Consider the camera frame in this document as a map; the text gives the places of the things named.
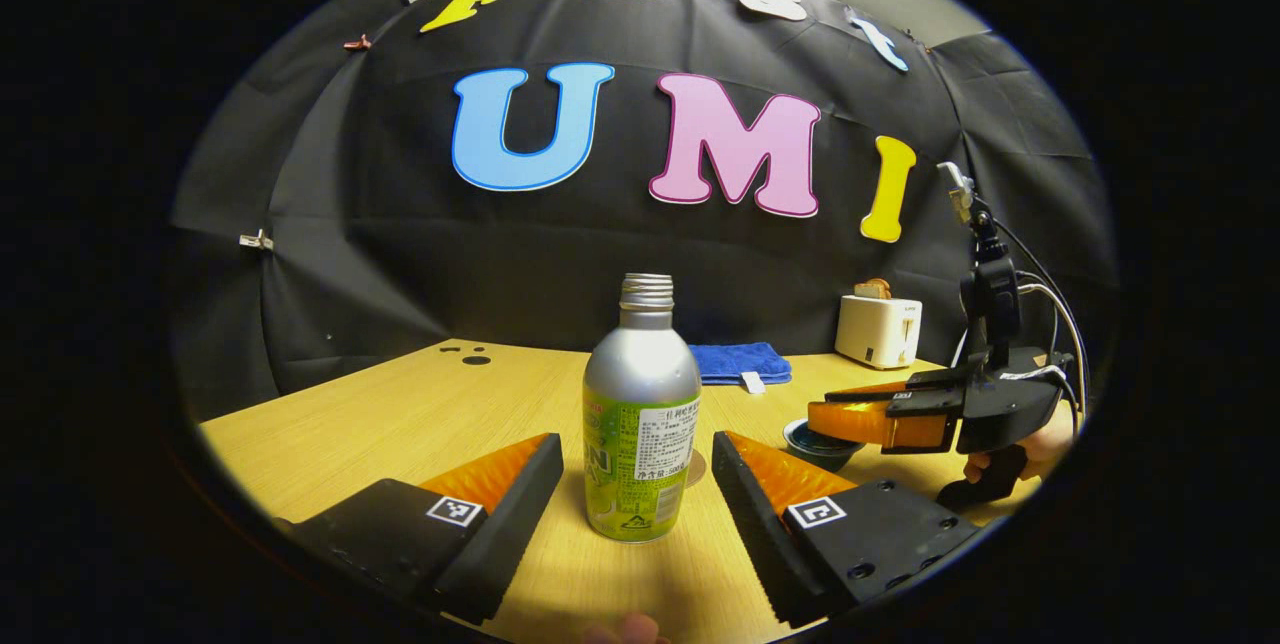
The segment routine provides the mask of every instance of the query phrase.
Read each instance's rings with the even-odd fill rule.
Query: black fabric
[[[274,238],[275,251],[256,256],[265,352],[255,356],[269,361],[280,393],[447,337],[588,351],[617,321],[622,275],[645,270],[673,275],[676,329],[687,342],[768,342],[785,356],[829,352],[838,297],[855,280],[884,278],[895,296],[924,303],[918,356],[948,361],[965,326],[959,282],[972,237],[936,170],[947,160],[977,175],[997,216],[1046,265],[1062,268],[1073,302],[1084,289],[1114,287],[1107,204],[1087,149],[1025,65],[1019,76],[987,65],[1016,56],[996,37],[931,55],[881,26],[910,65],[904,74],[835,0],[804,0],[809,18],[799,23],[737,0],[498,0],[428,35],[420,26],[451,0],[370,0],[365,19],[338,1],[237,85],[193,157],[174,216],[180,228],[223,237],[221,256],[241,257],[236,237],[259,227]],[[339,44],[361,32],[374,47],[343,51]],[[457,79],[498,67],[527,70],[506,143],[534,152],[550,141],[559,96],[545,74],[563,61],[616,69],[600,88],[581,169],[532,192],[465,182],[451,156]],[[653,198],[648,183],[663,170],[671,129],[671,100],[657,88],[666,73],[718,79],[748,124],[774,93],[818,106],[818,214],[777,216],[750,196],[728,204],[705,155],[709,201]],[[983,99],[1005,90],[1016,106]],[[878,134],[918,155],[902,237],[892,245],[859,234],[879,174]],[[762,170],[750,189],[763,182]],[[1061,229],[1024,227],[1041,213]],[[1101,245],[1064,246],[1061,230],[1084,230]],[[1048,254],[1057,248],[1073,251]],[[256,339],[198,324],[192,307],[184,316],[179,330],[204,333],[187,334],[179,352],[188,394],[242,376],[228,371],[228,357],[201,358],[201,344],[255,347]],[[1028,319],[1043,325],[1029,334],[1046,343],[1047,314]],[[265,394],[248,383],[232,388],[196,402],[202,419]]]

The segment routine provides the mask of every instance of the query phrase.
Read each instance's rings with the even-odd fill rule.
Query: white tag
[[[760,380],[760,375],[759,374],[756,374],[754,371],[744,371],[742,373],[742,382],[746,383],[746,390],[748,392],[750,392],[753,394],[763,394],[764,393],[764,382]]]

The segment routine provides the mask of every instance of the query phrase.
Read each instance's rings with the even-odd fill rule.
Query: orange soft gripper pad
[[[888,402],[809,402],[809,429],[818,434],[882,447],[937,447],[946,416],[887,417]]]
[[[498,508],[498,502],[511,489],[511,484],[520,476],[521,470],[529,463],[529,458],[538,451],[539,444],[547,439],[547,434],[531,437],[509,447],[503,447],[497,452],[490,452],[477,460],[449,471],[428,479],[419,484],[420,489],[475,502],[484,507],[485,513],[493,516]]]
[[[726,431],[737,455],[742,457],[751,475],[760,484],[769,499],[773,512],[782,519],[782,512],[791,504],[810,502],[852,489],[855,484],[806,461],[765,447],[741,434]]]

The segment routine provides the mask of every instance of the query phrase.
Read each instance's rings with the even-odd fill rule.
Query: green bottle label
[[[641,405],[582,388],[586,512],[596,531],[649,542],[676,525],[700,401]]]

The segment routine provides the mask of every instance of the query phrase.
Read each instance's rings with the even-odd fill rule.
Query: human hand
[[[1062,455],[1071,448],[1071,410],[1066,408],[1070,406],[1070,402],[1060,401],[1048,421],[1018,443],[1023,449],[1027,449],[1027,466],[1023,467],[1018,479],[1027,481],[1033,476],[1048,474]],[[969,462],[964,465],[964,478],[970,484],[977,484],[982,479],[983,470],[988,466],[991,466],[989,453],[969,455]]]
[[[586,627],[582,644],[671,644],[671,639],[658,636],[658,622],[653,617],[631,612],[622,617],[617,634],[599,624]]]

